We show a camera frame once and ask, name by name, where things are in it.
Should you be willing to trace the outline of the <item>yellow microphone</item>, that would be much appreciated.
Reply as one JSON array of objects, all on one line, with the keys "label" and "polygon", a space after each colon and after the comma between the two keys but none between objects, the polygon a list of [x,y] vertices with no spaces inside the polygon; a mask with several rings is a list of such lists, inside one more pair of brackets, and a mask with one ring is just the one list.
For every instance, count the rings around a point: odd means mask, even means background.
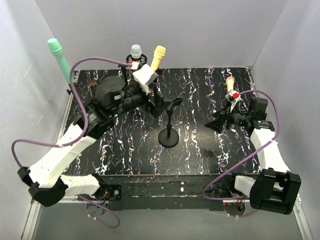
[{"label": "yellow microphone", "polygon": [[158,68],[159,68],[159,65],[162,61],[162,59],[164,58],[166,54],[166,48],[161,46],[161,45],[158,45],[155,50],[154,50],[154,53],[153,53],[153,59],[152,59],[152,62],[151,62],[151,69],[155,72]]}]

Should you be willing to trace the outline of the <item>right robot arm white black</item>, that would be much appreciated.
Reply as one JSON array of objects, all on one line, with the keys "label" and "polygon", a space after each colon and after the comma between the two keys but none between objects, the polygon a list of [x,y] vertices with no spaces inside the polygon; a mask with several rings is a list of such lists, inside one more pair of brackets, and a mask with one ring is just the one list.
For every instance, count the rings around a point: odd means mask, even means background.
[{"label": "right robot arm white black", "polygon": [[301,178],[289,170],[274,140],[274,125],[266,120],[268,100],[252,97],[248,110],[244,111],[234,109],[235,105],[229,102],[205,127],[216,133],[221,133],[224,126],[243,127],[257,150],[261,171],[256,178],[233,173],[227,178],[225,189],[236,196],[248,197],[253,209],[289,215],[300,190]]}]

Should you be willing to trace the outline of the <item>white microphone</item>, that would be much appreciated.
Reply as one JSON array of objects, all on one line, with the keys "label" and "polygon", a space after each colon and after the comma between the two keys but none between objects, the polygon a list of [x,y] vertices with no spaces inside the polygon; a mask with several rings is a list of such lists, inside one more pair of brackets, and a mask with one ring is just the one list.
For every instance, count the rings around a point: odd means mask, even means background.
[{"label": "white microphone", "polygon": [[142,49],[138,44],[133,44],[130,49],[130,57],[132,61],[141,62],[142,59]]}]

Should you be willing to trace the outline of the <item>black round base mic stand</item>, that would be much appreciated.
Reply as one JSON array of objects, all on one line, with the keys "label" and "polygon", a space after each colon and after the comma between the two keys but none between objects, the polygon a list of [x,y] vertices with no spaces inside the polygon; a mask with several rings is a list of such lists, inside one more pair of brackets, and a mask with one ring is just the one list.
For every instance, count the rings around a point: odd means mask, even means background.
[{"label": "black round base mic stand", "polygon": [[151,87],[152,87],[152,92],[153,92],[154,99],[157,99],[162,94],[161,93],[161,86],[160,86],[159,77],[162,75],[163,70],[158,68],[155,71],[155,73],[157,74],[157,78],[153,81],[153,83],[151,84]]}]

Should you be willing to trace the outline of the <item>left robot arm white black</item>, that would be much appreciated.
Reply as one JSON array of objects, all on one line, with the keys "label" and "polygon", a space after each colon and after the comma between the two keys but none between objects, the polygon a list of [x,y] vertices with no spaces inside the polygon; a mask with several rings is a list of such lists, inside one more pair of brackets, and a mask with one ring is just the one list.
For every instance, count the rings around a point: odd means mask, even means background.
[{"label": "left robot arm white black", "polygon": [[125,84],[118,76],[106,77],[53,148],[32,166],[20,167],[17,173],[28,185],[32,198],[44,207],[53,206],[66,196],[90,195],[97,200],[103,199],[111,187],[97,173],[68,176],[63,171],[115,125],[117,116],[145,107],[157,118],[163,111],[171,113],[173,107],[181,104],[180,97],[164,98],[157,91],[155,81],[149,85],[136,80]]}]

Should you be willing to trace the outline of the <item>green microphone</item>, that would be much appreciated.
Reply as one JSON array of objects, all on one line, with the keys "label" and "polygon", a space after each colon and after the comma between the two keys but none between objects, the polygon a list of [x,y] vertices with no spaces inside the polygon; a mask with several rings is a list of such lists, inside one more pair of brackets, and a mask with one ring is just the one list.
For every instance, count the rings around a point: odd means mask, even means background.
[{"label": "green microphone", "polygon": [[60,67],[60,70],[66,79],[67,84],[70,85],[71,84],[70,66],[69,66],[69,63],[65,57],[65,54],[64,54],[64,51],[63,51],[63,48],[62,48],[60,42],[56,38],[50,38],[47,40],[47,44],[48,44],[50,52],[55,57],[58,65]]}]

